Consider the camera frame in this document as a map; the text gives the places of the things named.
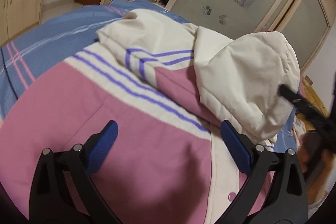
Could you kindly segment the white sleeved right forearm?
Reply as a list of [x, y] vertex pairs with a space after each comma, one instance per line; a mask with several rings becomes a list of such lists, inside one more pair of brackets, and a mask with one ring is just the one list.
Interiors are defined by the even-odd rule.
[[325, 192], [321, 198], [308, 206], [308, 219], [310, 219], [313, 214], [321, 207], [328, 195], [329, 193]]

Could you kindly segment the person's right hand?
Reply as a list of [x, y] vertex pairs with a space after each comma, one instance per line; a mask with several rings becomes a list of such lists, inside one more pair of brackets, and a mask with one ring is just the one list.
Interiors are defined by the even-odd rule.
[[297, 156], [306, 182], [308, 203], [312, 204], [323, 196], [333, 169], [335, 137], [309, 131], [302, 138]]

